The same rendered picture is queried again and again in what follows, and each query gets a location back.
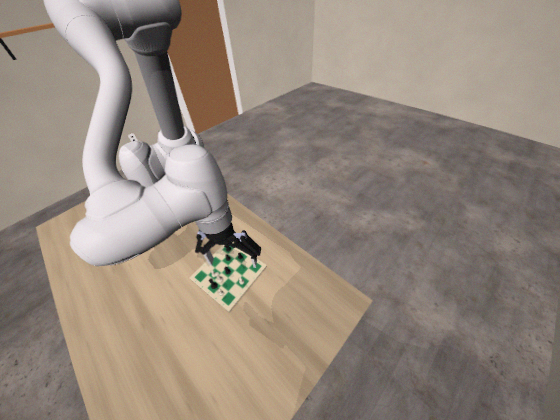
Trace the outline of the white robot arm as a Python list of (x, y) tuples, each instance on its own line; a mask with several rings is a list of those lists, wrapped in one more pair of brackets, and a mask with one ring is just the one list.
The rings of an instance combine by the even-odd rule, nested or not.
[[(201, 137), (183, 125), (168, 57), (172, 30), (181, 21), (179, 0), (44, 0), (44, 5), (62, 38), (100, 77), (83, 151), (90, 196), (86, 217), (70, 235), (72, 250), (93, 266), (110, 266), (143, 254), (194, 221), (205, 234), (227, 229), (232, 213), (225, 180)], [(132, 96), (120, 39), (135, 53), (161, 128), (154, 145), (132, 141), (120, 148), (128, 180), (116, 167)]]

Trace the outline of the green and white chessboard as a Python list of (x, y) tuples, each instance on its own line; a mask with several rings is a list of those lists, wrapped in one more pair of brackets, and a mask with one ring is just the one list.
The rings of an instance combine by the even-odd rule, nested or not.
[[(238, 258), (238, 253), (241, 253), (242, 259)], [(226, 260), (226, 254), (231, 258), (229, 261)], [(213, 266), (206, 261), (189, 279), (230, 312), (267, 265), (257, 259), (256, 268), (253, 268), (250, 255), (232, 247), (230, 251), (226, 251), (224, 245), (213, 254), (213, 257)], [(225, 266), (231, 270), (230, 274), (225, 273)], [(217, 277), (212, 277), (212, 270), (223, 277), (221, 283), (217, 282)], [(218, 284), (216, 289), (211, 288), (210, 278)], [(239, 278), (244, 280), (244, 284), (239, 283)], [(218, 289), (224, 291), (222, 296), (219, 295)]]

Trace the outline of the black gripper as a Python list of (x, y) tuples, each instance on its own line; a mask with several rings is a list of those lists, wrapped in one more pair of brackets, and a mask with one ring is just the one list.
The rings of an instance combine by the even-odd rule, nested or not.
[[(209, 241), (206, 244), (204, 244), (203, 247), (201, 247), (201, 243), (202, 243), (201, 240), (203, 240), (205, 237), (207, 237), (209, 239)], [(201, 252), (201, 254), (204, 255), (204, 257), (207, 260), (207, 262), (209, 263), (209, 265), (212, 266), (213, 260), (214, 260), (214, 257), (212, 255), (212, 253), (210, 252), (210, 249), (212, 247), (214, 247), (216, 244), (218, 244), (218, 245), (225, 245), (226, 244), (226, 245), (229, 245), (233, 248), (236, 247), (237, 249), (239, 249), (239, 250), (245, 252), (246, 254), (250, 255), (253, 267), (256, 268), (257, 256), (260, 256), (260, 254), (261, 254), (261, 247), (253, 239), (251, 239), (247, 235), (247, 232), (245, 230), (242, 230), (242, 233), (236, 233), (233, 229), (232, 222), (227, 229), (225, 229), (224, 231), (222, 231), (220, 233), (217, 233), (217, 234), (204, 234), (203, 232), (201, 232), (199, 230), (196, 238), (197, 238), (198, 241), (197, 241), (195, 253)], [(220, 241), (220, 242), (218, 242), (218, 241)], [(234, 241), (234, 243), (233, 243), (233, 241)]]

